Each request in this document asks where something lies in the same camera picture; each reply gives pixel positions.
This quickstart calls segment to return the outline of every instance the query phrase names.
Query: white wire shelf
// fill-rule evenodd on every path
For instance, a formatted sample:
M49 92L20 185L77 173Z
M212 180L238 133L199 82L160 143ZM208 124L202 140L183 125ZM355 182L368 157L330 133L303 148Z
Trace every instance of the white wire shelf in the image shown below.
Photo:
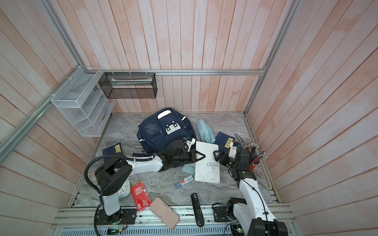
M101 136L115 105L95 88L102 74L101 69L90 74L80 67L51 100L82 136Z
M105 124L107 120L109 119L110 113L112 112L115 104L116 104L115 100L113 100L112 103L104 103L93 125L83 130L80 130L79 131L80 135L89 136L89 137L101 136L104 130Z
M95 74L85 73L80 67L52 98L58 108L80 108L102 76L99 68Z

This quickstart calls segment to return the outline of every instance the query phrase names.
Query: blue book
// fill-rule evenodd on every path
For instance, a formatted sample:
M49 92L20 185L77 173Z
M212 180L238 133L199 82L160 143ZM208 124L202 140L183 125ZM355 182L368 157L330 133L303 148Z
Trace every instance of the blue book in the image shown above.
M219 132L215 137L215 144L218 144L219 150L228 153L230 149L230 144L235 140L234 137L231 137L227 134Z
M115 155L117 153L122 153L123 154L123 149L122 149L122 144L121 142L119 143L116 143L115 145L113 146L110 146L108 148L105 148L102 150L102 155L103 156L107 156L107 155ZM111 157L107 157L104 159L104 162L107 162Z

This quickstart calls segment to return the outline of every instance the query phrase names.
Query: wooden plank wall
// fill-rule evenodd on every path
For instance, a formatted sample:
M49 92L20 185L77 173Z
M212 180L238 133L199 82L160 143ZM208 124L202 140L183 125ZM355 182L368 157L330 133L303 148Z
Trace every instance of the wooden plank wall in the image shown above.
M76 66L37 0L0 0L0 142ZM44 235L93 151L54 109L0 166L4 235Z
M248 114L303 235L378 232L377 11L303 1Z
M87 66L258 69L292 0L51 0ZM158 76L156 99L115 112L244 111L255 76Z

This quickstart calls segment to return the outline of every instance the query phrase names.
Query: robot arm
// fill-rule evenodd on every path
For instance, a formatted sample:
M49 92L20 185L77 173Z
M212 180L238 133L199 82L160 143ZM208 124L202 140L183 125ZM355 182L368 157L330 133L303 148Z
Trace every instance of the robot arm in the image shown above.
M227 202L228 217L238 220L247 236L287 236L285 223L277 221L261 196L256 176L249 170L249 151L240 143L230 145L229 153L219 152L215 160L229 168L245 199L231 197Z
M192 163L203 159L205 155L191 149L194 143L195 139L192 137L175 139L159 153L159 156L125 157L121 153L118 153L110 157L108 161L94 172L100 189L90 182L88 169L90 165L100 159L104 159L105 156L91 161L84 171L84 177L86 182L99 192L100 202L104 207L106 215L112 216L117 212L119 213L121 209L118 200L118 190L121 189L129 175L148 171L164 171L172 167L174 163ZM202 155L202 157L197 159L196 153Z

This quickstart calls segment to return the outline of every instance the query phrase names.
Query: red packet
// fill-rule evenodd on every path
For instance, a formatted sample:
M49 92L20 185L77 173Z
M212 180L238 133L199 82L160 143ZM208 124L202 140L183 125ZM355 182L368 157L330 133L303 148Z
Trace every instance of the red packet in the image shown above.
M144 187L144 183L141 179L130 185L130 191L133 195L133 199L138 211L143 210L151 204L151 199L148 196L147 190Z

